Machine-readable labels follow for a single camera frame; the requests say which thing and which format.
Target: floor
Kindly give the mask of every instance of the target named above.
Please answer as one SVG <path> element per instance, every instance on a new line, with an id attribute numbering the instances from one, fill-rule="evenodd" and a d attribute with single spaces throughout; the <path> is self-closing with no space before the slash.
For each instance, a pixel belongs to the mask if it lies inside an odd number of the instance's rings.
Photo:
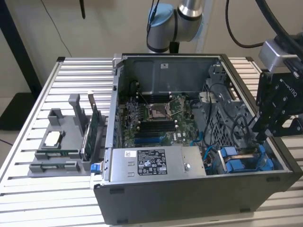
<path id="1" fill-rule="evenodd" d="M 0 98 L 0 115 L 4 112 L 5 108 L 8 106 L 12 98 Z M 9 143 L 14 143 L 19 131 L 3 131 L 0 130 L 0 139 L 5 140 Z M 6 156 L 11 149 L 11 145 L 3 143 L 0 141 L 0 167 L 2 166 Z"/>

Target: blue cable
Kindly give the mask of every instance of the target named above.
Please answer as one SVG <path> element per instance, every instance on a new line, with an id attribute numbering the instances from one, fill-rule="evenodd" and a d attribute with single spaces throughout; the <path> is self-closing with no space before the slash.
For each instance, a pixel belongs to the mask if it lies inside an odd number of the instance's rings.
<path id="1" fill-rule="evenodd" d="M 190 145 L 190 146 L 193 146 L 194 143 L 201 142 L 202 139 L 203 139 L 203 134 L 202 134 L 202 132 L 199 132 L 199 139 L 198 139 L 198 140 L 193 140 L 193 141 L 191 141 L 189 145 Z"/>
<path id="2" fill-rule="evenodd" d="M 207 148 L 203 160 L 206 159 L 206 157 L 207 157 L 207 155 L 208 155 L 208 152 L 210 151 L 210 149 L 211 149 L 212 147 L 213 147 L 213 146 L 209 146 L 209 147 Z"/>

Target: aluminum extrusion table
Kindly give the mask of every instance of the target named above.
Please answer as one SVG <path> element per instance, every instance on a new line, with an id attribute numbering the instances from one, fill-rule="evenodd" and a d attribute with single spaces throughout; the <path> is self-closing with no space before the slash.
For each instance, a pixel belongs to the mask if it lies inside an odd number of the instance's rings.
<path id="1" fill-rule="evenodd" d="M 256 96 L 260 69 L 246 58 L 230 60 L 253 96 Z M 81 107 L 91 114 L 87 92 L 93 90 L 98 109 L 108 115 L 112 80 L 111 58 L 66 58 L 56 63 L 0 170 L 0 227 L 107 226 L 94 192 L 89 189 L 89 176 L 34 179 L 28 178 L 27 173 L 49 123 L 49 110 L 61 108 L 63 115 L 73 115 L 68 103 L 69 94 L 79 93 Z M 303 137 L 287 137 L 283 141 L 298 164 L 303 166 Z M 254 213 L 135 226 L 302 227 L 303 179 L 288 191 L 272 195 Z"/>

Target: white sticker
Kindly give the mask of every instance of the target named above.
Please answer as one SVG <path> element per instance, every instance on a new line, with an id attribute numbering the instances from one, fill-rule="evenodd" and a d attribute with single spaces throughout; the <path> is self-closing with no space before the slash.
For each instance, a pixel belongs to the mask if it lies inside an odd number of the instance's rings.
<path id="1" fill-rule="evenodd" d="M 161 64 L 161 69 L 168 69 L 168 68 L 169 68 L 169 64 L 168 63 Z"/>
<path id="2" fill-rule="evenodd" d="M 126 150 L 124 157 L 136 157 L 137 151 L 136 150 Z"/>

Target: metal frame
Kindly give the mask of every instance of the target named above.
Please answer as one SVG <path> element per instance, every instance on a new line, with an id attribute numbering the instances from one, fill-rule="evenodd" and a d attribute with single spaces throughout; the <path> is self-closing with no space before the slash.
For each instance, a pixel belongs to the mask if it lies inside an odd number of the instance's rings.
<path id="1" fill-rule="evenodd" d="M 230 58 L 253 96 L 256 96 L 260 69 L 246 58 Z M 48 109 L 63 107 L 69 92 L 96 88 L 112 79 L 111 59 L 65 59 L 57 63 L 21 130 L 8 158 L 0 170 L 0 227 L 5 226 L 107 226 L 104 224 L 94 193 L 89 189 L 89 177 L 27 178 L 28 162 L 34 157 L 48 122 Z M 110 94 L 98 87 L 95 99 L 103 113 Z M 89 109 L 88 99 L 82 106 Z M 63 109 L 71 114 L 72 109 Z M 282 138 L 290 154 L 303 166 L 303 137 Z M 212 226 L 275 227 L 303 226 L 303 179 L 288 191 L 272 195 L 254 213 L 185 219 L 141 224 L 142 226 Z"/>
<path id="2" fill-rule="evenodd" d="M 0 0 L 0 27 L 33 97 L 37 99 L 42 87 L 5 0 Z"/>

